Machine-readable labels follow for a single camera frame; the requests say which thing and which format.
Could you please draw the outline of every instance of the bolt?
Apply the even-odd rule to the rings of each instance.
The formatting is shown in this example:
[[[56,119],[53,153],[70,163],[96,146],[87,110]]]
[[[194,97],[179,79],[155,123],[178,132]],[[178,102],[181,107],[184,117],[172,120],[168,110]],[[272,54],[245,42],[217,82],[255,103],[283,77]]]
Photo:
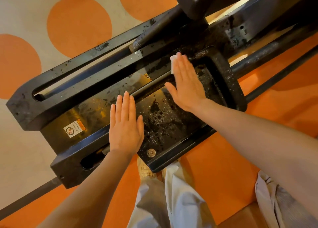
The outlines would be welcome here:
[[[156,151],[153,148],[151,148],[147,151],[147,155],[148,157],[153,158],[156,155]]]

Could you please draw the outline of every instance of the foot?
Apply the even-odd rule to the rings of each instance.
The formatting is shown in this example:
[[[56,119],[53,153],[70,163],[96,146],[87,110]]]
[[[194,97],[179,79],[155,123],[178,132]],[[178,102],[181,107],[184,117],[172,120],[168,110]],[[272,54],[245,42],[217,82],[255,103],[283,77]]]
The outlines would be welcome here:
[[[173,163],[175,162],[180,162],[181,158],[178,158],[177,161],[174,161]],[[165,167],[163,170],[162,170],[162,182],[164,182],[164,179],[166,178],[166,171],[167,171],[167,168]]]
[[[154,174],[147,164],[145,164],[144,161],[141,160],[141,158],[138,156],[137,158],[137,166],[138,166],[138,172],[140,176],[140,180],[142,180],[145,177],[156,177],[156,174]]]

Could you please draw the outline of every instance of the trouser leg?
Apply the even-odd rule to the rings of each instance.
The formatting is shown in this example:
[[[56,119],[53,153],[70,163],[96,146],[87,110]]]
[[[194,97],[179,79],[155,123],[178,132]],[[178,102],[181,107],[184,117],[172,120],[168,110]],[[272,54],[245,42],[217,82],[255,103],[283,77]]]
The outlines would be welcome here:
[[[135,208],[127,228],[169,228],[164,184],[145,177],[140,183]]]
[[[191,177],[180,162],[167,167],[165,194],[172,228],[213,228],[215,222],[204,199],[191,185]]]

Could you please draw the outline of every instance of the warning sticker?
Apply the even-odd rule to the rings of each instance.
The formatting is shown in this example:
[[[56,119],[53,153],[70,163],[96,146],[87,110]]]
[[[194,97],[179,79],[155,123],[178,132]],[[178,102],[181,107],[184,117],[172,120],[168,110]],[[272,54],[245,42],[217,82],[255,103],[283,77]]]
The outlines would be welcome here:
[[[67,125],[66,127],[64,127],[64,130],[66,131],[68,136],[71,138],[79,134],[80,132],[86,130],[86,128],[84,127],[80,119],[77,119],[76,121],[72,122],[70,125]]]

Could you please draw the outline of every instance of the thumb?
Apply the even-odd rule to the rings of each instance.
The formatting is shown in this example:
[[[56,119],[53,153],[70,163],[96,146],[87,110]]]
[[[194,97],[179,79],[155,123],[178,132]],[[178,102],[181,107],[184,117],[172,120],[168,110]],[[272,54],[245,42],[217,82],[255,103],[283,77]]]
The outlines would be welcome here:
[[[172,95],[173,101],[176,102],[176,100],[177,100],[177,89],[170,82],[166,82],[164,85],[167,88],[167,90],[169,91],[169,93]]]
[[[145,136],[144,135],[144,132],[143,132],[143,121],[142,121],[142,115],[140,115],[137,119],[137,129],[138,129],[138,132],[139,134],[142,136],[142,140],[143,140],[143,137]]]

